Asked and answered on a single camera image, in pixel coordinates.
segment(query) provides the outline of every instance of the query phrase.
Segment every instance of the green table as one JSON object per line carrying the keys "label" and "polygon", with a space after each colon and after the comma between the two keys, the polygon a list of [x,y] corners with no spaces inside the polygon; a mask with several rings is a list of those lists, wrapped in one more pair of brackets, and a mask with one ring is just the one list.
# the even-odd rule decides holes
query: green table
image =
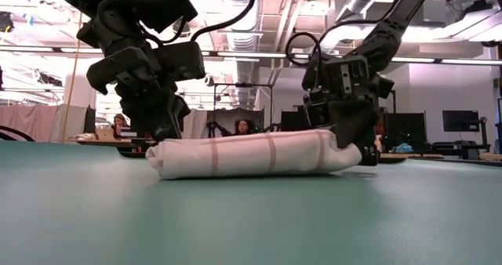
{"label": "green table", "polygon": [[502,170],[161,181],[109,147],[0,142],[0,264],[500,264]]}

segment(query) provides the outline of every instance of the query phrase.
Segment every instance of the wire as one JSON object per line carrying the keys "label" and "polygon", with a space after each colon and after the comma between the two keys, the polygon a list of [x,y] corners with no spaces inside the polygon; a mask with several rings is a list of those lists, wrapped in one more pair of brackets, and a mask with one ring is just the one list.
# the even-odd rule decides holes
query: wire
{"label": "wire", "polygon": [[[82,12],[80,12],[80,18],[78,18],[78,28],[82,27]],[[68,93],[68,103],[66,105],[66,111],[64,113],[64,123],[63,123],[63,143],[66,141],[66,126],[68,123],[68,115],[70,114],[70,106],[71,106],[71,95],[73,94],[73,86],[75,84],[75,75],[77,74],[77,62],[78,62],[78,54],[80,53],[80,45],[81,42],[77,40],[77,51],[75,53],[75,61],[73,63],[73,73],[71,74],[71,84],[70,84],[70,92]]]}
{"label": "wire", "polygon": [[289,38],[288,42],[286,43],[286,58],[289,60],[289,62],[291,62],[292,64],[295,64],[297,66],[305,66],[305,65],[308,65],[308,62],[310,62],[310,60],[306,63],[298,62],[293,59],[293,55],[289,52],[289,47],[291,46],[291,42],[295,38],[300,37],[300,36],[309,37],[315,43],[314,54],[317,54],[317,67],[315,68],[315,88],[317,88],[318,87],[318,73],[321,70],[322,54],[321,54],[321,43],[313,34],[307,33],[307,32],[300,32],[300,33],[296,33],[296,34],[292,35],[291,38]]}
{"label": "wire", "polygon": [[187,20],[185,19],[185,17],[181,18],[181,23],[180,23],[180,28],[178,29],[178,31],[175,33],[175,35],[170,38],[169,40],[167,41],[162,41],[162,44],[168,44],[168,43],[171,43],[171,42],[174,42],[176,41],[179,37],[181,37],[181,34],[183,34],[183,29],[185,28],[185,24],[187,23]]}
{"label": "wire", "polygon": [[453,5],[453,3],[452,3],[451,1],[447,0],[447,1],[446,1],[446,3],[447,3],[447,4],[449,5],[449,7],[451,7],[453,10],[455,10],[455,11],[457,11],[457,12],[460,12],[460,13],[461,13],[461,12],[463,12],[463,10],[462,10],[462,9],[457,9],[457,8],[455,8],[455,6]]}
{"label": "wire", "polygon": [[225,21],[225,22],[222,22],[222,23],[219,23],[219,24],[215,24],[213,26],[208,26],[208,27],[205,27],[205,28],[202,28],[198,31],[196,31],[194,33],[194,35],[191,36],[191,41],[192,42],[195,42],[197,40],[197,38],[201,35],[201,34],[205,34],[205,33],[209,33],[210,31],[217,31],[217,30],[220,30],[220,29],[224,29],[226,27],[229,27],[237,22],[239,22],[242,18],[244,18],[244,16],[246,16],[249,11],[253,8],[254,4],[255,4],[255,1],[256,0],[249,0],[248,2],[248,5],[242,10],[242,12],[240,12],[236,17],[228,20],[228,21]]}
{"label": "wire", "polygon": [[[317,54],[317,56],[318,56],[317,71],[319,71],[320,67],[321,67],[322,59],[323,59],[322,54],[321,54],[321,42],[326,38],[326,36],[331,31],[337,29],[338,27],[352,25],[352,24],[378,24],[379,22],[385,20],[385,18],[387,16],[389,16],[389,14],[392,13],[392,11],[395,9],[395,7],[397,5],[397,2],[398,2],[398,0],[394,0],[394,2],[392,2],[391,7],[389,8],[389,10],[380,19],[378,19],[378,20],[348,20],[348,21],[341,21],[341,22],[338,22],[338,23],[334,24],[333,26],[329,27],[328,29],[326,29],[326,31],[324,31],[324,33],[321,34],[321,37],[319,39],[317,39],[314,35],[311,34],[310,38],[312,38],[318,44],[318,46],[314,47],[314,52],[312,53],[311,56],[309,56],[308,61],[305,62],[305,63],[300,63],[300,62],[295,61],[293,59],[293,55],[289,52],[289,47],[291,46],[291,42],[293,41],[293,39],[295,39],[296,37],[298,37],[300,35],[306,35],[306,34],[309,34],[309,33],[307,33],[307,32],[300,32],[300,33],[294,34],[293,36],[291,36],[291,38],[289,38],[289,40],[288,40],[288,42],[286,44],[286,59],[290,63],[292,63],[292,64],[295,64],[295,65],[301,66],[301,67],[306,67],[311,62],[312,57],[315,54]],[[318,81],[318,78],[317,78],[318,72],[317,71],[316,71],[316,83]]]}

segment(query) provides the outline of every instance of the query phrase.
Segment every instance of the computer screen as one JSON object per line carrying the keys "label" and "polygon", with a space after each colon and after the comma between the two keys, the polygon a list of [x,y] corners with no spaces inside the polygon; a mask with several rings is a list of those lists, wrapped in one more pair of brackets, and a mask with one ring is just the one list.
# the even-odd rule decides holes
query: computer screen
{"label": "computer screen", "polygon": [[477,111],[443,111],[442,126],[445,132],[479,132]]}
{"label": "computer screen", "polygon": [[388,149],[408,143],[415,151],[421,151],[427,144],[424,113],[386,113],[384,129]]}
{"label": "computer screen", "polygon": [[281,113],[281,131],[295,132],[308,129],[303,111],[283,111]]}

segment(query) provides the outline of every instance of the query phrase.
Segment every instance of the folded cloth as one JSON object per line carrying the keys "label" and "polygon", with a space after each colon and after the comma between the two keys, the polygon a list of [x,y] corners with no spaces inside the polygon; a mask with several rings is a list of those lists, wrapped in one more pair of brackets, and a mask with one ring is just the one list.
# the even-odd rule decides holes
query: folded cloth
{"label": "folded cloth", "polygon": [[161,178],[329,173],[357,165],[354,144],[340,149],[329,130],[271,132],[203,140],[164,140],[146,157]]}

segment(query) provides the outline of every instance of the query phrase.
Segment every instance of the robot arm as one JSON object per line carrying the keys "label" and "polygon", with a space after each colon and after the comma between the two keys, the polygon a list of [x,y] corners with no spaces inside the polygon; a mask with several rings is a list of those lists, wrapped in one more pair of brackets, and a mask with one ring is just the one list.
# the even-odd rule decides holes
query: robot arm
{"label": "robot arm", "polygon": [[[140,25],[165,30],[179,19],[197,16],[189,0],[65,0],[90,18],[77,38],[100,48],[104,58],[93,64],[87,78],[100,93],[116,82],[120,104],[132,122],[157,140],[181,138],[179,118],[190,113],[175,95],[176,82],[204,78],[202,53],[196,42],[165,45]],[[147,39],[158,47],[152,49]]]}
{"label": "robot arm", "polygon": [[313,128],[331,126],[340,148],[359,141],[363,165],[378,162],[375,132],[373,127],[357,129],[367,127],[368,122],[376,124],[371,111],[378,109],[378,98],[387,98],[394,85],[378,72],[397,53],[401,37],[424,1],[397,0],[358,48],[343,58],[328,60],[319,53],[308,64],[302,83],[308,91],[304,98],[308,124]]}

